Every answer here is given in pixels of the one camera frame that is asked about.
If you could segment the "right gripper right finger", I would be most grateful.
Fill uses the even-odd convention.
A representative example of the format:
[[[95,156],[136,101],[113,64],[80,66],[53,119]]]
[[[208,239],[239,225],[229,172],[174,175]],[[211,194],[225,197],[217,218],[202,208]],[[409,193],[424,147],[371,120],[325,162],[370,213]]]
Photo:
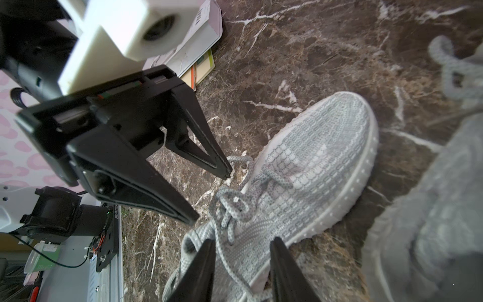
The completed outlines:
[[[320,301],[280,237],[270,243],[273,301]]]

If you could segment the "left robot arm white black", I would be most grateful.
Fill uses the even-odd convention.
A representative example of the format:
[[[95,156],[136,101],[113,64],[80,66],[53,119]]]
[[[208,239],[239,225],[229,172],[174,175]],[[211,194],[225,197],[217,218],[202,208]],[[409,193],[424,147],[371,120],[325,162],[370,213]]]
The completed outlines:
[[[144,65],[181,44],[198,12],[197,1],[1,2],[1,70],[37,100],[16,123],[67,185],[196,223],[147,158],[165,147],[222,179],[232,168],[194,91]]]

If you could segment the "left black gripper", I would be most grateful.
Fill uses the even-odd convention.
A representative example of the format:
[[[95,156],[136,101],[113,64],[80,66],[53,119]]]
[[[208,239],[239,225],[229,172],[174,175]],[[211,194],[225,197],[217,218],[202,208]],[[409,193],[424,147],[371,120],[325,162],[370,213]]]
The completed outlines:
[[[68,186],[79,179],[99,201],[187,225],[199,214],[143,159],[163,146],[161,127],[172,152],[223,180],[233,171],[195,92],[167,67],[34,105],[19,111],[15,122]]]

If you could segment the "grey knit sneaker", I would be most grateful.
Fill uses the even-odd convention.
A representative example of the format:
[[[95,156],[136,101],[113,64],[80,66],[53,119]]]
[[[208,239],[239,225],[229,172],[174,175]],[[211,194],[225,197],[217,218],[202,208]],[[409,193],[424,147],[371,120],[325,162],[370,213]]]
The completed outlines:
[[[272,240],[287,246],[338,223],[370,178],[379,129],[369,103],[338,92],[288,123],[259,153],[231,156],[247,167],[238,189],[222,186],[210,219],[184,236],[181,259],[165,285],[167,301],[207,239],[216,243],[213,301],[265,301]]]
[[[482,300],[482,48],[459,59],[449,38],[429,45],[441,90],[461,124],[407,194],[378,216],[362,249],[373,301]]]

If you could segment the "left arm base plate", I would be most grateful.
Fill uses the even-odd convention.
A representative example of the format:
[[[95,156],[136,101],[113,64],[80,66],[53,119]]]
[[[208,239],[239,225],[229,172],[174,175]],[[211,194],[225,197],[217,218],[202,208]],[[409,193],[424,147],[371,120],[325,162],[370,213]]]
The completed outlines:
[[[100,273],[108,267],[114,256],[119,252],[119,207],[103,203],[102,207],[108,210],[108,218],[103,232],[94,244],[93,255],[96,257],[96,272]]]

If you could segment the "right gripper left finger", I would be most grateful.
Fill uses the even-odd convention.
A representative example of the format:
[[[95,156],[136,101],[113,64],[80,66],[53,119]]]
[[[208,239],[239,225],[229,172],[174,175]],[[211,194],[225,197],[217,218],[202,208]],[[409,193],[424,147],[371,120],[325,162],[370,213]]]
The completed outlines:
[[[178,287],[167,301],[211,301],[215,278],[216,242],[206,239]]]

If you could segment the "white hardcover book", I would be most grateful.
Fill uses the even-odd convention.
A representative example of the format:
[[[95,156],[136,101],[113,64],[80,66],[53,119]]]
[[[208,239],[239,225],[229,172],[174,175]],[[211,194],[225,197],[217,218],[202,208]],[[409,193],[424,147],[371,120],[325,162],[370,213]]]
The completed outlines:
[[[147,59],[143,70],[166,65],[177,75],[183,75],[222,36],[222,13],[216,1],[206,0],[200,6],[184,40],[166,54]]]

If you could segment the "cream orange thin book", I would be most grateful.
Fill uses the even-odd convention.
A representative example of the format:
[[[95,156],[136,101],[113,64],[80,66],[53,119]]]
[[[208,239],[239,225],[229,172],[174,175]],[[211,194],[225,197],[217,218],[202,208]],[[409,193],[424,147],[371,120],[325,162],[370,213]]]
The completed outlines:
[[[215,61],[213,53],[212,50],[209,49],[181,76],[181,80],[191,87],[193,91],[196,91],[196,86],[200,84],[214,68]]]

